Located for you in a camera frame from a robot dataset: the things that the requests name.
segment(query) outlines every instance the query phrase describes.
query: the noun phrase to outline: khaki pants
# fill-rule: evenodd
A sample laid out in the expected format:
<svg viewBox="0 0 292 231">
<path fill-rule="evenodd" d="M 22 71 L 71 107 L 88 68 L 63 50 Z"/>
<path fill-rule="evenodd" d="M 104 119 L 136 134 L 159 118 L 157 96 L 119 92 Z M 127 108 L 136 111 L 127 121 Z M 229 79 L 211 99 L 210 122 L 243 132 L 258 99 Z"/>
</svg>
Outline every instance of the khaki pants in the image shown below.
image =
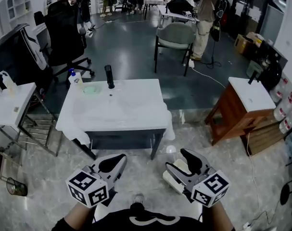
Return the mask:
<svg viewBox="0 0 292 231">
<path fill-rule="evenodd" d="M 207 46 L 209 32 L 213 22 L 200 21 L 197 23 L 196 38 L 193 45 L 193 56 L 201 58 Z"/>
</svg>

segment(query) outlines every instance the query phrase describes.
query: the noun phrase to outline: white sneaker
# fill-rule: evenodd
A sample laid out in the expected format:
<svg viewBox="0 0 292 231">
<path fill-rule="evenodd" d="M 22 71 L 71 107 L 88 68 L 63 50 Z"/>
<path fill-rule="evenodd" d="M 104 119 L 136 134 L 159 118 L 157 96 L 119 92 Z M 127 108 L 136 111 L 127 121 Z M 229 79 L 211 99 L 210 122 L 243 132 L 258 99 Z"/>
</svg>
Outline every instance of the white sneaker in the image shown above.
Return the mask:
<svg viewBox="0 0 292 231">
<path fill-rule="evenodd" d="M 133 196 L 132 204 L 134 204 L 134 203 L 143 204 L 144 202 L 145 202 L 145 197 L 142 193 L 138 193 L 135 196 Z"/>
</svg>

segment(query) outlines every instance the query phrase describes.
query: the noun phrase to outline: black office chair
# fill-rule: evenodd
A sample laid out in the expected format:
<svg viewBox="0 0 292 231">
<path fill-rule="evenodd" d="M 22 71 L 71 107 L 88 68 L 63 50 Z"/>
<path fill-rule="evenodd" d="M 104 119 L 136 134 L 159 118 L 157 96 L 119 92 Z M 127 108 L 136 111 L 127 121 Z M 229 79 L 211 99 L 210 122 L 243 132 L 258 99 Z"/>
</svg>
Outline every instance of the black office chair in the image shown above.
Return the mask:
<svg viewBox="0 0 292 231">
<path fill-rule="evenodd" d="M 86 47 L 85 35 L 80 35 L 77 30 L 77 6 L 71 6 L 68 0 L 60 0 L 49 6 L 48 14 L 44 17 L 45 25 L 51 38 L 51 54 L 49 56 L 49 66 L 59 66 L 67 64 L 65 68 L 53 75 L 58 81 L 58 75 L 68 72 L 70 68 L 94 72 L 86 67 L 79 66 L 80 63 L 91 59 L 83 58 L 73 62 L 76 58 L 84 54 Z M 66 85 L 69 87 L 70 73 L 67 73 Z"/>
</svg>

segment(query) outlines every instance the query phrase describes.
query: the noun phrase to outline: cardboard box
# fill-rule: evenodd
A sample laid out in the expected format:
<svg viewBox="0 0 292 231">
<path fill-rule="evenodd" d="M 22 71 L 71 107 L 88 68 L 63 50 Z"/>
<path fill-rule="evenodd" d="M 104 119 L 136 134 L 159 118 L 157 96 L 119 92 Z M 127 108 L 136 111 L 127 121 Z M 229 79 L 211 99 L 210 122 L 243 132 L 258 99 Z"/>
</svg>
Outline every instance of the cardboard box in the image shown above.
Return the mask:
<svg viewBox="0 0 292 231">
<path fill-rule="evenodd" d="M 252 39 L 238 34 L 236 42 L 234 43 L 237 51 L 248 59 L 251 59 L 256 52 L 256 46 Z"/>
<path fill-rule="evenodd" d="M 260 34 L 257 34 L 257 33 L 253 33 L 253 32 L 249 32 L 247 35 L 246 35 L 247 38 L 251 39 L 254 41 L 254 44 L 257 46 L 257 47 L 260 47 L 262 41 L 264 40 L 264 38 L 260 35 Z"/>
</svg>

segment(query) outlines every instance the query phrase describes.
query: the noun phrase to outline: marble floor tile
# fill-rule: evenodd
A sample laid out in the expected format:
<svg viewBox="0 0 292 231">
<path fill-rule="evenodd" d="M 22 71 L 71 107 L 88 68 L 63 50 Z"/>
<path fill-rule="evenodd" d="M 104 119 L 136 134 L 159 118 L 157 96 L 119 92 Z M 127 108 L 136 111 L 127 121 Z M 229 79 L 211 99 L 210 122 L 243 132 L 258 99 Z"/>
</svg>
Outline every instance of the marble floor tile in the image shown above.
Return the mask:
<svg viewBox="0 0 292 231">
<path fill-rule="evenodd" d="M 190 114 L 196 113 L 184 112 L 187 120 Z M 185 161 L 180 149 L 187 148 L 204 155 L 212 167 L 222 170 L 231 181 L 222 203 L 236 230 L 241 230 L 244 223 L 250 222 L 264 210 L 271 221 L 280 190 L 292 179 L 292 165 L 285 167 L 289 159 L 284 141 L 252 156 L 252 168 L 240 138 L 211 146 L 208 126 L 199 121 L 182 123 L 179 111 L 173 114 L 173 118 L 176 139 L 163 139 L 153 160 L 150 159 L 151 149 L 94 151 L 97 156 L 118 153 L 128 156 L 127 167 L 115 185 L 118 194 L 106 210 L 102 209 L 96 215 L 128 208 L 132 196 L 142 192 L 146 198 L 145 207 L 150 211 L 198 218 L 198 205 L 190 204 L 186 197 L 176 193 L 162 177 L 165 162 L 173 163 L 179 158 Z M 175 153 L 166 152 L 169 145 L 176 147 Z M 58 157 L 35 145 L 28 145 L 27 151 L 22 154 L 23 167 L 6 166 L 16 180 L 28 186 L 28 196 L 10 195 L 5 182 L 0 181 L 0 231 L 51 230 L 74 206 L 75 201 L 69 195 L 65 180 L 77 168 L 90 165 L 93 160 L 64 136 L 61 143 L 55 146 L 59 147 Z M 286 205 L 278 205 L 271 225 L 267 224 L 263 213 L 255 222 L 253 230 L 264 230 L 270 226 L 277 226 L 279 231 L 288 230 L 292 225 L 291 211 L 292 195 Z"/>
</svg>

